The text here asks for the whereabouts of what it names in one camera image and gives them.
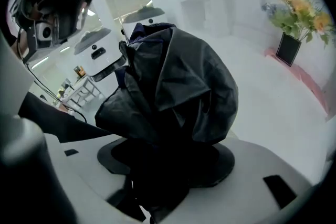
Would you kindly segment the white metal rack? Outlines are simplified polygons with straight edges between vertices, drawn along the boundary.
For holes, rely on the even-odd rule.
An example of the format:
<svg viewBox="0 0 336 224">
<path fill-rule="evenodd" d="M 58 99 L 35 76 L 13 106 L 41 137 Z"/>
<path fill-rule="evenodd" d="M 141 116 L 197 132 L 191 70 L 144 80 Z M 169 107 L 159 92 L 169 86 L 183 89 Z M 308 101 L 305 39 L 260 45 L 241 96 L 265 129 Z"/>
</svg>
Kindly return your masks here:
<svg viewBox="0 0 336 224">
<path fill-rule="evenodd" d="M 79 79 L 75 84 L 70 85 L 61 97 L 61 102 L 69 105 L 82 107 L 90 98 L 100 97 L 102 92 L 97 88 L 89 77 Z"/>
</svg>

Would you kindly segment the black cloth item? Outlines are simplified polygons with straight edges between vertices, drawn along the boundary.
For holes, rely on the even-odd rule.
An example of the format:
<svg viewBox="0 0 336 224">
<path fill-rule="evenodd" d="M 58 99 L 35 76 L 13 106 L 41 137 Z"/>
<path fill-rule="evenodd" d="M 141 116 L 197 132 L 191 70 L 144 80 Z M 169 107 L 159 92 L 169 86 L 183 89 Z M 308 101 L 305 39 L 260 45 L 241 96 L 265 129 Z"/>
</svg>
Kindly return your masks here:
<svg viewBox="0 0 336 224">
<path fill-rule="evenodd" d="M 95 121 L 123 137 L 111 156 L 129 168 L 135 199 L 159 223 L 190 189 L 232 172 L 234 155 L 221 141 L 238 87 L 207 42 L 173 24 L 137 24 L 120 51 L 128 64 L 116 70 L 118 88 Z"/>
</svg>

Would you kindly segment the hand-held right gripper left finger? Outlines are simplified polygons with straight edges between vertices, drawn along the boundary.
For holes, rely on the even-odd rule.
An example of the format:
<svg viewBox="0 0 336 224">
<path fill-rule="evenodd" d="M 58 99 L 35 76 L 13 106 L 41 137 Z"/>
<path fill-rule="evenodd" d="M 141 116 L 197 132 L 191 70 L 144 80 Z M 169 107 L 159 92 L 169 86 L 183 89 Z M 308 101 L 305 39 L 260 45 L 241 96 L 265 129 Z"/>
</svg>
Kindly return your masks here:
<svg viewBox="0 0 336 224">
<path fill-rule="evenodd" d="M 110 173 L 97 159 L 98 150 L 119 137 L 111 134 L 90 140 L 60 143 L 45 134 L 48 153 L 71 205 L 77 224 L 140 224 L 107 202 L 122 189 L 125 176 Z"/>
</svg>

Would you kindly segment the black vase with yellow flowers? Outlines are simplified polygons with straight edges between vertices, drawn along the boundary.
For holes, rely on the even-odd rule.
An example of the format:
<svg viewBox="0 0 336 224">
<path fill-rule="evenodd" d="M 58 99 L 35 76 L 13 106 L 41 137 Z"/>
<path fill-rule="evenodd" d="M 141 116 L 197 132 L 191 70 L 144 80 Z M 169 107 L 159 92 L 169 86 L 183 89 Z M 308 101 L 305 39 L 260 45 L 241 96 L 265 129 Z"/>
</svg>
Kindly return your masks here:
<svg viewBox="0 0 336 224">
<path fill-rule="evenodd" d="M 336 43 L 336 26 L 331 16 L 310 0 L 280 0 L 281 3 L 265 2 L 261 9 L 269 21 L 282 30 L 276 57 L 291 66 L 303 41 L 320 37 L 324 45 Z"/>
</svg>

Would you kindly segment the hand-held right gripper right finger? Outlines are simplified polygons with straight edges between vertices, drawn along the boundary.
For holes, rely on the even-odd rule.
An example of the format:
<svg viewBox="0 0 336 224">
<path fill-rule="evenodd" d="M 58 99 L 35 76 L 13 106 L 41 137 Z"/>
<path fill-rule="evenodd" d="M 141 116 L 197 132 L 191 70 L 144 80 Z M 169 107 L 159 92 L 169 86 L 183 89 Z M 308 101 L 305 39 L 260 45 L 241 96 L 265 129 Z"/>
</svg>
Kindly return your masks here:
<svg viewBox="0 0 336 224">
<path fill-rule="evenodd" d="M 263 178 L 278 175 L 301 196 L 312 184 L 269 149 L 236 138 L 221 142 L 235 157 L 233 171 L 218 185 L 192 188 L 160 224 L 257 224 L 280 208 Z"/>
</svg>

